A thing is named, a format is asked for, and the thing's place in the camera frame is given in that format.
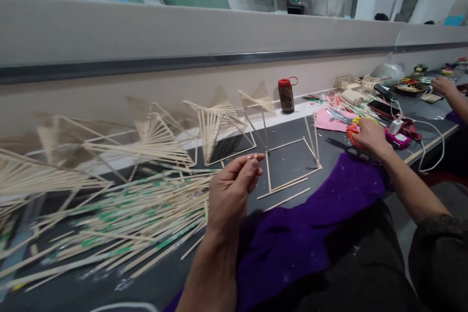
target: paper sheet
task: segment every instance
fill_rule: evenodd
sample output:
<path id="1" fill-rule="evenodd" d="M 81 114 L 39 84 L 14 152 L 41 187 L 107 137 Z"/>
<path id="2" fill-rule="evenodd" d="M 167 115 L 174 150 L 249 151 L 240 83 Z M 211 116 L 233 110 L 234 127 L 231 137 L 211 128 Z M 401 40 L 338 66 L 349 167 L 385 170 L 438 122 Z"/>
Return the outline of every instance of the paper sheet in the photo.
<path id="1" fill-rule="evenodd" d="M 359 117 L 356 114 L 340 111 L 345 117 L 347 118 L 356 118 Z M 320 129 L 328 129 L 328 130 L 335 130 L 339 132 L 346 132 L 346 127 L 348 126 L 346 123 L 334 119 L 328 112 L 326 108 L 323 108 L 317 112 L 317 128 Z"/>

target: brown bottle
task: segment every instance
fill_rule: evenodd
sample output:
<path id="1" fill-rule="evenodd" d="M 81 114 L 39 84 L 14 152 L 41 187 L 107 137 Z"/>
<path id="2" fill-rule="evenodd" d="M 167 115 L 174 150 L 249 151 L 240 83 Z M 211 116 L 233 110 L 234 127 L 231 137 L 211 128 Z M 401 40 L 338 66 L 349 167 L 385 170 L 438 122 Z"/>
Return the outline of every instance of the brown bottle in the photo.
<path id="1" fill-rule="evenodd" d="M 291 84 L 291 78 L 295 78 L 297 82 Z M 298 82 L 299 79 L 296 77 L 289 77 L 288 79 L 280 79 L 278 81 L 279 100 L 281 101 L 281 109 L 284 113 L 294 112 L 293 85 L 296 85 Z"/>

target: smartphone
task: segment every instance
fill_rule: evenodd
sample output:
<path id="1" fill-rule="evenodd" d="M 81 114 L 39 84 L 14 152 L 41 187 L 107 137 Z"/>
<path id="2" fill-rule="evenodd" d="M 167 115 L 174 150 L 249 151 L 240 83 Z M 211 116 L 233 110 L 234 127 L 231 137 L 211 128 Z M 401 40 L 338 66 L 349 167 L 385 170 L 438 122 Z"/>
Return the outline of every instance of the smartphone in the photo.
<path id="1" fill-rule="evenodd" d="M 397 109 L 396 107 L 391 107 L 390 111 L 390 105 L 387 105 L 383 102 L 373 100 L 367 104 L 375 113 L 378 115 L 387 118 L 389 120 L 393 120 L 393 117 L 391 116 L 391 113 L 393 112 L 393 115 L 396 116 L 398 113 L 400 113 L 400 110 Z"/>

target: plastic bag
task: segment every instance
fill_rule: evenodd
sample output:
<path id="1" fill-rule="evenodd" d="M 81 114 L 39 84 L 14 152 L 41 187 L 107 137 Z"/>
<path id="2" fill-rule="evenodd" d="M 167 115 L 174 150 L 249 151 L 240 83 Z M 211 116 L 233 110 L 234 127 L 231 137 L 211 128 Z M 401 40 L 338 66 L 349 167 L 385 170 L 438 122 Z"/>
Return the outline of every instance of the plastic bag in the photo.
<path id="1" fill-rule="evenodd" d="M 401 81 L 405 77 L 405 73 L 397 64 L 382 63 L 374 68 L 370 76 L 379 78 L 381 85 L 391 87 Z"/>

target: purple fabric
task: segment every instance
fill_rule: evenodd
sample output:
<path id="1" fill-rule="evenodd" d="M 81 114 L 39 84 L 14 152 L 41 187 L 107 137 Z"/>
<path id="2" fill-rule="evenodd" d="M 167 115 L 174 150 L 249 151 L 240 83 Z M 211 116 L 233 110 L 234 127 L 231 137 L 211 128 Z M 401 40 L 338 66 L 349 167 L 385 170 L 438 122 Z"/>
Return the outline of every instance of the purple fabric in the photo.
<path id="1" fill-rule="evenodd" d="M 383 195 L 382 171 L 373 162 L 341 154 L 330 176 L 305 203 L 248 217 L 240 230 L 237 310 L 246 311 L 295 280 L 326 269 L 326 236 Z M 175 311 L 180 295 L 165 311 Z"/>
<path id="2" fill-rule="evenodd" d="M 458 124 L 462 128 L 466 128 L 467 126 L 465 122 L 462 120 L 462 118 L 453 111 L 447 113 L 445 118 L 448 119 L 449 121 L 452 121 L 453 123 Z"/>

